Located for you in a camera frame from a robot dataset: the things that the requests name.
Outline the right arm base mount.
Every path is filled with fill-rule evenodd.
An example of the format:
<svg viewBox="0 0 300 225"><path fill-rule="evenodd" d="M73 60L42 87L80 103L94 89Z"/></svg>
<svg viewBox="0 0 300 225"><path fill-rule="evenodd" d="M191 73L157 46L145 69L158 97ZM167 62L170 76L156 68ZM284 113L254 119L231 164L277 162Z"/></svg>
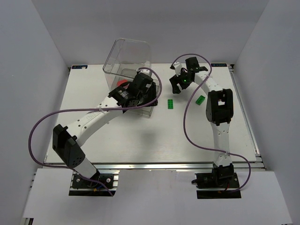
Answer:
<svg viewBox="0 0 300 225"><path fill-rule="evenodd" d="M234 173L232 178L222 181L220 184L213 180L212 173L196 173L191 184L197 188L197 199L241 199L239 190L232 193L233 190L240 187L237 173Z"/></svg>

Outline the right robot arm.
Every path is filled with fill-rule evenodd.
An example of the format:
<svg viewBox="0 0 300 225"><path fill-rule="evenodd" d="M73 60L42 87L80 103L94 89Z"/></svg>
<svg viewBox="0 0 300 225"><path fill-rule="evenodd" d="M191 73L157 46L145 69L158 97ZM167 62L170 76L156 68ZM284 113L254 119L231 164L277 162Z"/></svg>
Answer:
<svg viewBox="0 0 300 225"><path fill-rule="evenodd" d="M220 187L229 183L234 176L229 148L229 127L233 117L233 92L231 89L223 89L211 77L211 65L209 65L209 69L201 67L195 56L186 59L185 63L186 68L176 61L170 66L170 69L175 71L175 75L169 79L172 92L179 94L191 83L196 83L198 88L201 88L207 95L205 113L213 131L214 148L201 147L195 143L192 145L202 150L215 152L212 172L200 180L213 187Z"/></svg>

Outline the red rounded brick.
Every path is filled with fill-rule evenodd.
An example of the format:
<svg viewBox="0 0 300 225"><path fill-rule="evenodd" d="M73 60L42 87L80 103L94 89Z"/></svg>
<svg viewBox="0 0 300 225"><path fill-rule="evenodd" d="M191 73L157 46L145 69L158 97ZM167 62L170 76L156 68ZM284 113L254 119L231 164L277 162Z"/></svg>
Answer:
<svg viewBox="0 0 300 225"><path fill-rule="evenodd" d="M117 87L119 87L119 86L124 87L126 85L128 85L128 80L126 80L126 79L117 81Z"/></svg>

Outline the dark green long brick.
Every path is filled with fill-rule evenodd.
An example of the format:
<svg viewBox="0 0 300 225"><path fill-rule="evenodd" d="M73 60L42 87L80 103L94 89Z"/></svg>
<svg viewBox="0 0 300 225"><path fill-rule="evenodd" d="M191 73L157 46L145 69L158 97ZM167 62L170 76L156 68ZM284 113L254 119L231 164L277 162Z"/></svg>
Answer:
<svg viewBox="0 0 300 225"><path fill-rule="evenodd" d="M173 100L172 100L172 99L168 99L168 100L167 100L167 108L168 108L169 110L171 110L171 109L174 108L174 106L173 106Z"/></svg>

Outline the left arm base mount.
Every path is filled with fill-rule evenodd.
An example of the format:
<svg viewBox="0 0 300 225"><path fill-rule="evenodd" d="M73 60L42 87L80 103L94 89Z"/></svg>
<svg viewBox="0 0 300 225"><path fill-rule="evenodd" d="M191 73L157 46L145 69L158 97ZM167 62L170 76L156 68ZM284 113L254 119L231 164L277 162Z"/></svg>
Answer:
<svg viewBox="0 0 300 225"><path fill-rule="evenodd" d="M111 192L115 194L117 188L116 176L113 173L101 173L99 181L103 183ZM80 175L74 173L71 179L69 196L96 196L104 197L111 194L103 187L102 184L84 180Z"/></svg>

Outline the clear plastic drawer cover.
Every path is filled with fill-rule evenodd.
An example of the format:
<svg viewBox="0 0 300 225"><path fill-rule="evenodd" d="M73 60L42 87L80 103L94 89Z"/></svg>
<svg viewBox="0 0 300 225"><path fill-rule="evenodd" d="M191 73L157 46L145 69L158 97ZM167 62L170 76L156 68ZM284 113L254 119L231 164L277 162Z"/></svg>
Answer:
<svg viewBox="0 0 300 225"><path fill-rule="evenodd" d="M103 65L109 91L122 81L132 81L140 67L151 67L151 47L145 41L119 38Z"/></svg>

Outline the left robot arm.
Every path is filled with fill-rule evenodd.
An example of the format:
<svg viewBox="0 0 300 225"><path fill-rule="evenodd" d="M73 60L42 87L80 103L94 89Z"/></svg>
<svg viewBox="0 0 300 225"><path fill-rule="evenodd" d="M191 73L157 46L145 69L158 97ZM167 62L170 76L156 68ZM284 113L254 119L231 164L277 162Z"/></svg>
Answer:
<svg viewBox="0 0 300 225"><path fill-rule="evenodd" d="M124 114L129 108L156 104L156 84L147 68L139 69L132 81L121 84L82 118L67 125L58 124L53 129L52 148L67 168L88 180L99 180L100 173L87 159L81 147L101 127Z"/></svg>

